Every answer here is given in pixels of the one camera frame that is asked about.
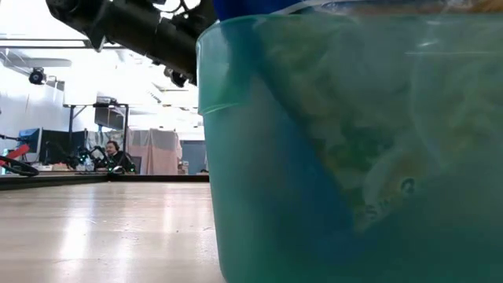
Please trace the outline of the blue Maruchan ramen pack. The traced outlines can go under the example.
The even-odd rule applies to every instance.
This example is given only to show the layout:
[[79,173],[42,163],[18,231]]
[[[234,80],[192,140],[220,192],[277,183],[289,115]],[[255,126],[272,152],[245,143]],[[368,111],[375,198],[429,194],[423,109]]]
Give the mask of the blue Maruchan ramen pack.
[[503,13],[503,0],[214,0],[220,20],[259,14]]

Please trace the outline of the pale hanging curtain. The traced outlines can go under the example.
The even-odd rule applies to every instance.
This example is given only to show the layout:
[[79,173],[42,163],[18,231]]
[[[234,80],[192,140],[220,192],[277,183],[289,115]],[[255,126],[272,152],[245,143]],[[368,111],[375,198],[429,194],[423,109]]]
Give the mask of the pale hanging curtain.
[[178,175],[182,147],[178,134],[170,130],[130,130],[127,152],[141,159],[140,175]]

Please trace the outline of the black metal table frame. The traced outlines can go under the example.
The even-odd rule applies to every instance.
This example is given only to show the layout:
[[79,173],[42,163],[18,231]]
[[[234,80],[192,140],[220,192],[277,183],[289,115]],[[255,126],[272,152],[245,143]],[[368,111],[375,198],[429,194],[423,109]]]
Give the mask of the black metal table frame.
[[208,175],[43,175],[0,177],[0,191],[102,182],[209,182]]

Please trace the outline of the green plastic container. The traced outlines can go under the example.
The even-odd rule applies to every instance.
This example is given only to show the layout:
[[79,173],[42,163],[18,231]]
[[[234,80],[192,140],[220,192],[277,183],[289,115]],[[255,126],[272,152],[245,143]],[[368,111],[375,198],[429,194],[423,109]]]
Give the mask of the green plastic container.
[[240,17],[197,51],[228,283],[503,283],[503,14]]

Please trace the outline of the red object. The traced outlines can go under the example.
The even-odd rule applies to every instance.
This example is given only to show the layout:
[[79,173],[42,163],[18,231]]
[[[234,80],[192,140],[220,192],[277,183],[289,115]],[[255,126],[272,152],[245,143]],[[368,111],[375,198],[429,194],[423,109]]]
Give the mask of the red object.
[[[12,160],[15,160],[16,158],[23,156],[24,154],[28,153],[30,150],[30,147],[28,145],[21,145],[17,149],[14,149],[13,151],[9,152],[6,157]],[[0,160],[0,167],[6,165],[6,162],[3,160]]]

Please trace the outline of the white box panel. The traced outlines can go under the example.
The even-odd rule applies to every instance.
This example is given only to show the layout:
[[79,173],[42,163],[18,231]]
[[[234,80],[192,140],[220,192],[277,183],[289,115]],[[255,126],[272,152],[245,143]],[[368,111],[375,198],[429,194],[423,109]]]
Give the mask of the white box panel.
[[97,87],[92,78],[77,75],[65,80],[65,105],[90,105],[96,101]]

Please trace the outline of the ceiling light strip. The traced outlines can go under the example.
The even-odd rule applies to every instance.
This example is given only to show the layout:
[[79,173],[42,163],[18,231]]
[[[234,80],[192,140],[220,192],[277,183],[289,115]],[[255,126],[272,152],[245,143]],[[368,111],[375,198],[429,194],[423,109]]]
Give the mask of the ceiling light strip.
[[88,40],[80,39],[0,39],[0,48],[13,49],[93,49]]

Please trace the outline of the black metal stand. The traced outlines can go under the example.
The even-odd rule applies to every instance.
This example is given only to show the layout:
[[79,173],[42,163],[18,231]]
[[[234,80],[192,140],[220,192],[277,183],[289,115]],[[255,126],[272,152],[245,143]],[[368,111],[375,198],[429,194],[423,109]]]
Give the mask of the black metal stand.
[[130,116],[130,106],[128,104],[118,103],[116,101],[111,102],[95,102],[90,105],[64,105],[65,108],[69,109],[69,121],[68,121],[68,132],[73,132],[73,121],[74,119],[86,108],[121,108],[125,114],[124,127],[121,130],[124,135],[127,135],[129,126],[129,116]]

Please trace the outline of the monitor with blue screen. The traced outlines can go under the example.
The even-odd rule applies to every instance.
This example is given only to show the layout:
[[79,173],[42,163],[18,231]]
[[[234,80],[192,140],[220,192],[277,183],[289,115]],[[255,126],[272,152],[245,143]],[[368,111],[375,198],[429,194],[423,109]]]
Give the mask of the monitor with blue screen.
[[29,147],[26,153],[28,161],[38,160],[42,148],[42,128],[20,130],[18,138],[20,139],[18,145],[27,145]]

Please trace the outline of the dark hanging screen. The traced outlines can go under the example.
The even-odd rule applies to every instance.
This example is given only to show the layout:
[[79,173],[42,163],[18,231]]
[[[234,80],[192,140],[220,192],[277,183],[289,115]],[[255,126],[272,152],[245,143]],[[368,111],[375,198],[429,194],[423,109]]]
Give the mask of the dark hanging screen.
[[122,130],[125,122],[125,114],[121,108],[95,108],[94,122],[98,126],[113,130]]

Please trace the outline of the black monitor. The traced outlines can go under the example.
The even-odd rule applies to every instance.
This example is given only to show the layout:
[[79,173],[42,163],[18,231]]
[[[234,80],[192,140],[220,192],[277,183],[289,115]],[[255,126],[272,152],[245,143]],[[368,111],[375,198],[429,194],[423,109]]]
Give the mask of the black monitor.
[[86,143],[87,131],[66,132],[42,130],[39,161],[43,164],[58,164],[76,156],[79,148]]

